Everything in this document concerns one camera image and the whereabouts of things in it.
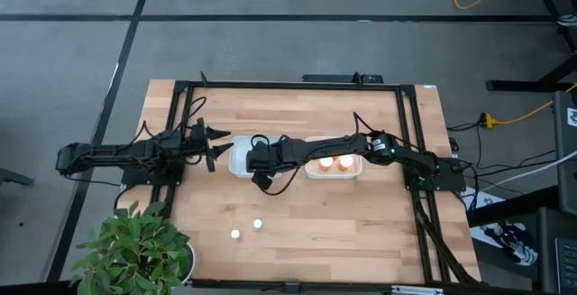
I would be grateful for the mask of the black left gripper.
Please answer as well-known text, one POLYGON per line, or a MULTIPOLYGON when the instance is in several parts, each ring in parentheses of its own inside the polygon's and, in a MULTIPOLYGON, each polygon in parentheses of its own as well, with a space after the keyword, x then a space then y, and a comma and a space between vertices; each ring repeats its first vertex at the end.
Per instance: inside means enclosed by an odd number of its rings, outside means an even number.
POLYGON ((216 130, 206 126, 202 117, 190 129, 190 157, 200 156, 206 161, 209 172, 215 172, 215 159, 234 146, 233 143, 210 146, 213 141, 230 135, 229 131, 216 130))

